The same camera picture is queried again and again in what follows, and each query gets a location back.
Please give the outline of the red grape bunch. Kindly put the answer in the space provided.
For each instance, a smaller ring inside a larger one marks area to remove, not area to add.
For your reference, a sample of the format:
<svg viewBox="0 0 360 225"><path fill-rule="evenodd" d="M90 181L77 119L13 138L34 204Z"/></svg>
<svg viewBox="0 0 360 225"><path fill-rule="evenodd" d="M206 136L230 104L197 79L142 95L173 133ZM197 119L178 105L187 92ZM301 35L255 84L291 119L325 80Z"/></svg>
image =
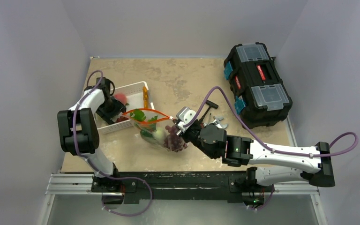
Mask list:
<svg viewBox="0 0 360 225"><path fill-rule="evenodd" d="M122 115L120 116L119 119L117 119L117 121L119 122L120 120L130 120L132 122L132 125L138 129L139 133L140 130L139 128L137 128L133 121L130 119L130 117L128 115ZM156 121L157 127L161 127L163 129L165 129L166 131L166 138L165 138L165 142L163 144L159 144L159 145L154 145L154 147L160 147L162 149L165 149L167 151L173 151L173 152L179 152L184 150L188 145L184 142L184 140L177 135L177 132L179 131L178 128L173 124L173 121L167 117L162 117L159 116L159 119Z"/></svg>

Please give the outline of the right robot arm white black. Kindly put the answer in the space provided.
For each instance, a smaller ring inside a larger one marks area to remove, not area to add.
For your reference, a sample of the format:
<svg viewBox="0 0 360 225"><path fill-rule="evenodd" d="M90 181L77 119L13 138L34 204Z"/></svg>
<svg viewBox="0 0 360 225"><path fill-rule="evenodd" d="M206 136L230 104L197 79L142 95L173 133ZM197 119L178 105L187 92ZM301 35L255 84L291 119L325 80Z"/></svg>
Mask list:
<svg viewBox="0 0 360 225"><path fill-rule="evenodd" d="M312 147L291 147L259 143L257 140L228 135L226 130L199 122L185 127L178 121L178 136L192 143L211 159L221 159L232 167L242 165L270 165L268 169L252 169L244 178L251 191L259 187L288 181L306 181L312 186L330 188L335 186L329 144L318 142Z"/></svg>

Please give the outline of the orange carrot with leaves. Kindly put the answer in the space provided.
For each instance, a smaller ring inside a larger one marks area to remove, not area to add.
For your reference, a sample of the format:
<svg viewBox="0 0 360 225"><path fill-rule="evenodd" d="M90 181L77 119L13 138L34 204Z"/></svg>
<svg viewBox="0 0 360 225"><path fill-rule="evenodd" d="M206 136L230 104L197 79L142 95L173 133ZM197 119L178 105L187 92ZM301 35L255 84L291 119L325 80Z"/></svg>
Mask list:
<svg viewBox="0 0 360 225"><path fill-rule="evenodd" d="M137 108L129 112L129 117L139 129L155 131L159 114L151 109Z"/></svg>

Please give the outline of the pink peach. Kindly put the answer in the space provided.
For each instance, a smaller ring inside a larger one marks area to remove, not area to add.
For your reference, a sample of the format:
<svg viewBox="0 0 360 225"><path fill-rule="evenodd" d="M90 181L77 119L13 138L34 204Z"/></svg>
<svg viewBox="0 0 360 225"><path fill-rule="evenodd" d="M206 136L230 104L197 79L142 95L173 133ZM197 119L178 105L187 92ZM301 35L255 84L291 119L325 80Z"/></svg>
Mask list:
<svg viewBox="0 0 360 225"><path fill-rule="evenodd" d="M114 98L120 101L123 105L128 105L128 98L125 94L119 92L114 94Z"/></svg>

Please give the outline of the white radish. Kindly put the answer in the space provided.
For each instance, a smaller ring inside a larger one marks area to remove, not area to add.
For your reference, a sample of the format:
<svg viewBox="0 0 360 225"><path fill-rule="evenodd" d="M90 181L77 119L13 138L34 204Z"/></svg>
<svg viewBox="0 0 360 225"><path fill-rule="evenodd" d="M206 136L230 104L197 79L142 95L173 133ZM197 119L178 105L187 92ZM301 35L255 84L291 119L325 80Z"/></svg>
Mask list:
<svg viewBox="0 0 360 225"><path fill-rule="evenodd" d="M162 127L157 127L152 135L159 144L163 144L167 136L165 129L163 129Z"/></svg>

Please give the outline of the green cucumber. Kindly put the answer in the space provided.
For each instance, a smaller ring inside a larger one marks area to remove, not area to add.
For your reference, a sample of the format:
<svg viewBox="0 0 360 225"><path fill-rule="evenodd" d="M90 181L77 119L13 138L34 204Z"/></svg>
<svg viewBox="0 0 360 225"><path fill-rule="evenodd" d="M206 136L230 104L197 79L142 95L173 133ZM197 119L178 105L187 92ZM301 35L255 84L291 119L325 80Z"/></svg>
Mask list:
<svg viewBox="0 0 360 225"><path fill-rule="evenodd" d="M159 143L153 138L153 132L155 130L147 130L147 129L141 129L140 135L143 140L150 144L159 145Z"/></svg>

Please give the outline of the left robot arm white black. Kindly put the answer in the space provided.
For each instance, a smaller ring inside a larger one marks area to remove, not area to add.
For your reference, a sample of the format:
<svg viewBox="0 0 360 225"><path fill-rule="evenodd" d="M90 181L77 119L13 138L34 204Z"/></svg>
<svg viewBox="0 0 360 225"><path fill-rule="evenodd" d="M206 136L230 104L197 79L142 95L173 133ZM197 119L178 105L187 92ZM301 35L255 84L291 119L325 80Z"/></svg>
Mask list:
<svg viewBox="0 0 360 225"><path fill-rule="evenodd" d="M119 171L99 148L100 137L95 115L106 123L126 111L126 106L112 96L115 86L105 77L88 86L81 99L70 109L57 114L60 145L64 152L83 159L93 170L93 189L117 191L121 185Z"/></svg>

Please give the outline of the clear zip bag orange zipper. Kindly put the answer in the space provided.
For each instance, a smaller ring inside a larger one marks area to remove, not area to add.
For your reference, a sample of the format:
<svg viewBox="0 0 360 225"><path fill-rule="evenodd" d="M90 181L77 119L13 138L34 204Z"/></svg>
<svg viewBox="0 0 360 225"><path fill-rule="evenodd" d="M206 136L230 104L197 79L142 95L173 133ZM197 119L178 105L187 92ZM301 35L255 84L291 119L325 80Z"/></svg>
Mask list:
<svg viewBox="0 0 360 225"><path fill-rule="evenodd" d="M177 135L180 129L176 126L177 120L173 117L149 108L132 109L123 116L131 120L145 141L156 147L173 152L188 147L183 138Z"/></svg>

